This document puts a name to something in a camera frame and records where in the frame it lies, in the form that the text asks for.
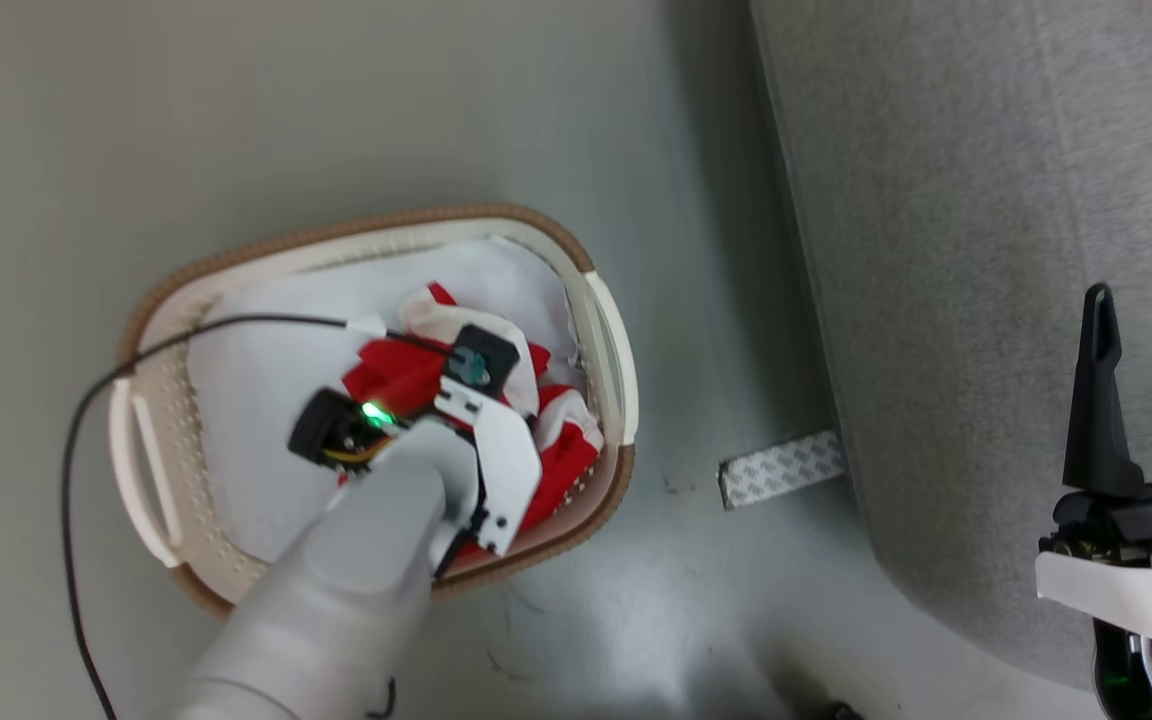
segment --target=basket rim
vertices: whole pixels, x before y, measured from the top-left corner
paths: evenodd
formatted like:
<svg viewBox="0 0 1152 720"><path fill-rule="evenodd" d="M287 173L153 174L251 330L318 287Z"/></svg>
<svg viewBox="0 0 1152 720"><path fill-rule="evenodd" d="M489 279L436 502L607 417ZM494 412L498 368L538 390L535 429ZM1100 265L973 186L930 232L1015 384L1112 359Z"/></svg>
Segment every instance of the basket rim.
<svg viewBox="0 0 1152 720"><path fill-rule="evenodd" d="M119 363L126 363L126 361L136 354L137 348L141 347L141 338L145 333L150 319L159 310L159 306L172 297L175 291L180 290L180 288L196 281L198 278L218 273L220 270L233 268L233 266L250 260L265 258L268 255L294 250L297 247L313 245L317 242L348 237L351 234L382 232L382 229L404 227L404 225L454 222L454 220L472 219L506 219L529 223L531 227L538 229L538 232L547 234L550 240L558 242L558 245L570 256L573 264L576 265L576 270L579 270L581 273L590 273L594 270L594 264L590 260L589 253L585 252L584 247L579 244L570 232L563 228L562 225L559 225L556 220L550 219L536 210L525 209L525 206L508 204L508 202L493 202L493 204L403 210L387 215L358 219L347 223L326 225L326 227L308 229L308 232L285 234L285 236L259 242L256 245L237 247L234 250L219 252L210 256L210 258L197 260L175 270L175 272L161 279L150 291L146 291L136 309L132 310L131 318L128 319L127 327L123 331L123 336L118 343L118 361ZM509 575L562 555L563 552L579 546L579 544L593 536L594 532L598 532L598 529L602 528L602 524L607 523L607 520L611 520L612 514L620 507L623 497L626 497L628 484L630 484L632 468L634 445L622 445L620 450L617 450L616 470L613 471L607 492L602 493L598 506L594 507L594 510L590 513L588 518L582 520L579 524L568 530L568 532L548 541L540 543L538 546L522 551L517 555L508 556L502 561L486 564L483 568L468 570L453 578L435 579L433 586L435 600L507 578ZM179 564L177 568L169 569L169 574L172 574L172 578L177 582L180 588L198 606L210 612L211 615L226 619L229 612L233 611L233 602L225 600L214 589L202 582L202 578L198 578L194 569L189 568L188 562Z"/></svg>

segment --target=gray floor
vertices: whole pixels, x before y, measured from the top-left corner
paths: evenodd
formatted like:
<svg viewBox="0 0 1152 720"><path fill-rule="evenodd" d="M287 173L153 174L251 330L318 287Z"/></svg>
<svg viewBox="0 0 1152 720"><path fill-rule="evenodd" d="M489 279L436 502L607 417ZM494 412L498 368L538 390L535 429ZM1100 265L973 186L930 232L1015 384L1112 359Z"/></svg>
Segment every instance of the gray floor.
<svg viewBox="0 0 1152 720"><path fill-rule="evenodd" d="M643 391L626 505L589 544L435 607L399 717L1096 717L884 579L843 483L722 511L718 461L828 423L722 0L0 1L0 717L97 717L55 520L61 424L175 266L406 206L524 202L589 247ZM215 632L132 536L103 418L76 511L124 717Z"/></svg>

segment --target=laundry basket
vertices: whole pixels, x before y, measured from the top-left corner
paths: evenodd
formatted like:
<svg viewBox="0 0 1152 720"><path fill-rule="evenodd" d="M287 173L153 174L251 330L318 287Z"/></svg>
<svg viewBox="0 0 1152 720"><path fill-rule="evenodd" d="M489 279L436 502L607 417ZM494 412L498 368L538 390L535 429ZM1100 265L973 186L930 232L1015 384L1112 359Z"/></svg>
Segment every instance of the laundry basket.
<svg viewBox="0 0 1152 720"><path fill-rule="evenodd" d="M484 234L535 252L562 279L590 410L598 416L605 439L602 454L581 480L582 490L570 505L520 533L506 558L477 553L457 560L435 581L434 597L506 578L593 535L620 505L634 467L637 381L626 325L589 255L552 219L516 205L416 210L223 252L177 270L146 295L119 343L119 359L127 361L141 348L197 327L226 293L288 274L430 250ZM234 546L218 523L187 353L187 346L172 348L143 361L115 382L109 401L109 450L120 495L141 540L198 605L223 617L268 564ZM137 438L151 483L141 475Z"/></svg>

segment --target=white basket handle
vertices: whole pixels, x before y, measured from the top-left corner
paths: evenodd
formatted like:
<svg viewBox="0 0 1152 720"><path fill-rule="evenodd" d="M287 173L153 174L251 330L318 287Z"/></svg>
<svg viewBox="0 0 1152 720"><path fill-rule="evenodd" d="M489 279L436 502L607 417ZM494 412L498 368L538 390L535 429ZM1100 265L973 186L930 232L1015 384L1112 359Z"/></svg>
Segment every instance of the white basket handle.
<svg viewBox="0 0 1152 720"><path fill-rule="evenodd" d="M634 373L634 350L630 347L630 333L626 332L626 320L621 318L621 310L616 306L616 301L612 298L612 291L607 283L598 276L593 270L585 273L585 281L589 282L590 291L594 295L598 311L602 314L602 325L611 336L612 364L616 374L616 395L621 400L621 418L626 424L626 432L621 439L621 445L634 445L635 433L639 432L639 377Z"/></svg>
<svg viewBox="0 0 1152 720"><path fill-rule="evenodd" d="M132 419L132 409L136 419ZM132 425L141 430L141 442L150 461L150 471L154 475L157 497L162 509L166 529L150 509L150 498L146 495L145 483L141 479L141 462L136 457L132 438ZM154 425L150 423L150 407L145 399L132 395L132 384L127 378L114 381L114 393L109 397L109 454L114 460L114 478L118 480L118 492L123 497L123 507L141 541L154 553L160 562L175 568L180 564L177 548L182 543L180 515L172 500L172 492L166 484L166 472L162 468L162 454L154 434Z"/></svg>

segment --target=gray sofa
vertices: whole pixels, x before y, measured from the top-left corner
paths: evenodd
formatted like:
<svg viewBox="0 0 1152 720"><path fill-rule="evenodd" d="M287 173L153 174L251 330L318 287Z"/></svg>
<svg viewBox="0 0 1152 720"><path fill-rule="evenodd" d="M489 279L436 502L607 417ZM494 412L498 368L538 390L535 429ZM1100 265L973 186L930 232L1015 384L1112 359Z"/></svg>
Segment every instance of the gray sofa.
<svg viewBox="0 0 1152 720"><path fill-rule="evenodd" d="M1089 679L1039 601L1083 291L1115 291L1152 479L1152 0L756 0L852 483L884 568L1025 670Z"/></svg>

